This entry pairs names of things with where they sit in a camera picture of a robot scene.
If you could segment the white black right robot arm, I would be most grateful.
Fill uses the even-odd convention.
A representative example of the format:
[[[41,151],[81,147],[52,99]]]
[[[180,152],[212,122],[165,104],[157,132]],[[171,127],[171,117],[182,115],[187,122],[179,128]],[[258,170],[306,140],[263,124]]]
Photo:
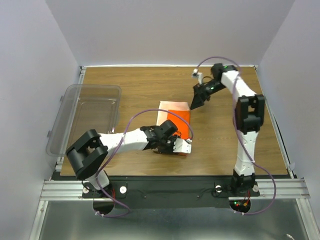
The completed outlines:
[[[237,158],[230,181],[230,190],[235,195],[242,195],[252,190],[256,184],[255,145],[259,131],[264,123],[265,97],[254,92],[242,79],[240,72],[233,65],[214,64],[211,69],[212,79],[203,81],[203,74],[195,68],[192,77],[198,83],[193,86],[193,99],[190,109],[194,110],[210,100],[211,95],[228,89],[232,94],[232,121],[238,139]]]

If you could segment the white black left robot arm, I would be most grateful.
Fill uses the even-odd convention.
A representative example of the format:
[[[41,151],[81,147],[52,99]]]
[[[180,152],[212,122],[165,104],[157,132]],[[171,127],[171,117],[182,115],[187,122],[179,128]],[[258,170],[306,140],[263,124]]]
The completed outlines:
[[[142,126],[127,133],[99,134],[95,129],[86,131],[67,150],[66,156],[76,178],[88,181],[100,197],[111,193],[107,173],[99,171],[105,158],[114,153],[157,149],[163,153],[181,153],[183,139],[176,134],[177,126],[166,120],[161,125]]]

